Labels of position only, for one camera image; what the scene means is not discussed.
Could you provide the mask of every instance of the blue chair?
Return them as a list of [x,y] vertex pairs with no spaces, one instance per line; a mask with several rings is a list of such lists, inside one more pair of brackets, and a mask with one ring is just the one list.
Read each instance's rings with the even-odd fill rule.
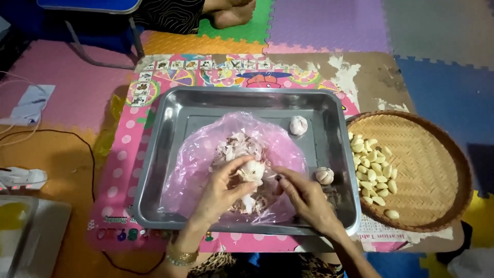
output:
[[[140,39],[140,32],[137,30],[134,19],[131,13],[139,8],[142,0],[37,0],[40,7],[47,10],[65,10],[65,11],[79,11],[79,12],[99,12],[107,14],[121,14],[128,15],[128,22],[132,31],[133,41],[135,49],[137,51],[137,58],[144,57],[144,50]],[[79,38],[74,31],[72,24],[68,19],[65,19],[65,24],[70,31],[72,39],[75,42],[75,48],[79,52],[81,58],[86,62],[103,67],[122,68],[122,69],[134,69],[134,66],[108,64],[104,62],[94,61],[82,48]]]

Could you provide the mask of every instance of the black cable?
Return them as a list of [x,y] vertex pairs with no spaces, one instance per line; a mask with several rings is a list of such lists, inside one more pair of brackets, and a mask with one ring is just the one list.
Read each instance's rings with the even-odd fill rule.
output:
[[[41,129],[41,130],[37,130],[36,132],[38,133],[38,132],[47,132],[47,131],[75,135],[77,138],[79,138],[79,140],[81,140],[89,148],[89,153],[91,154],[91,159],[92,159],[92,163],[93,163],[93,165],[92,165],[92,177],[91,177],[91,198],[92,198],[92,201],[94,203],[96,201],[96,198],[94,197],[94,172],[96,169],[96,160],[94,159],[94,153],[91,149],[91,145],[88,142],[86,142],[84,139],[82,139],[79,135],[77,135],[76,133],[69,132],[69,131],[60,131],[60,130],[54,130],[54,129]],[[10,136],[13,136],[13,135],[23,134],[23,133],[31,133],[31,132],[33,132],[33,131],[29,130],[29,131],[19,131],[19,132],[10,133],[10,134],[7,134],[7,135],[3,136],[2,138],[0,138],[0,141],[3,141],[4,139],[6,139]],[[148,274],[150,274],[158,266],[160,266],[160,264],[165,260],[165,253],[163,252],[163,255],[161,256],[160,261],[157,264],[155,264],[149,271],[137,272],[137,271],[134,271],[131,269],[126,269],[126,268],[122,268],[122,267],[117,266],[113,262],[112,258],[110,258],[110,256],[105,251],[101,251],[101,253],[103,253],[103,256],[105,256],[105,258],[108,260],[108,262],[110,263],[110,265],[112,267],[114,267],[118,270],[121,270],[121,271],[126,271],[126,272],[129,272],[132,274],[136,274],[136,275],[148,275]]]

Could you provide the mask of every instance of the gray foam mat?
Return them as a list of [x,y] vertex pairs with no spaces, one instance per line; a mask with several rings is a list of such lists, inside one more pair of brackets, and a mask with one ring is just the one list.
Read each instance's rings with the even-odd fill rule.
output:
[[383,0],[394,54],[494,70],[487,0]]

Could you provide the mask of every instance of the orange foam mat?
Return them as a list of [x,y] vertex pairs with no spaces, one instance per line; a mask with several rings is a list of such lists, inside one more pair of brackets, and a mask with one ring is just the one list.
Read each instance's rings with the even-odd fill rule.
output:
[[262,53],[262,48],[265,46],[260,45],[258,42],[248,44],[245,41],[234,42],[233,39],[223,41],[220,37],[210,39],[206,35],[198,38],[196,35],[177,35],[154,31],[144,44],[144,52],[146,55],[171,53]]
[[[61,126],[42,125],[40,129],[56,129],[74,132],[91,146],[97,134],[91,130],[66,129]],[[3,136],[30,130],[13,128]],[[14,135],[0,144],[21,139],[26,135]],[[87,145],[72,134],[36,132],[26,141],[1,147],[0,167],[17,166],[28,169],[39,168],[47,172],[48,182],[40,191],[12,191],[12,194],[33,195],[39,198],[70,203],[72,215],[60,248],[53,278],[87,277],[142,277],[115,269],[100,251],[88,246],[84,238],[92,208],[91,178],[92,159]],[[95,186],[98,185],[101,169],[96,169]],[[161,253],[119,252],[109,254],[116,265],[137,272],[150,270],[161,258]],[[159,276],[159,273],[147,277]]]

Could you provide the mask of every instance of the patterned fabric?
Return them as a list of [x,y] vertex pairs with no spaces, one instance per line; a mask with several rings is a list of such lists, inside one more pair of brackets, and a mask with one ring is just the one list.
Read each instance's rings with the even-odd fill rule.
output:
[[[193,268],[187,278],[258,278],[261,274],[266,277],[343,277],[341,265],[325,263],[312,253],[278,253],[271,256],[271,259],[264,260],[260,263],[261,267],[257,268],[235,258],[232,253],[213,253],[206,261]],[[284,262],[283,267],[279,268],[281,261]]]
[[147,29],[188,35],[197,34],[205,0],[143,0],[133,14]]

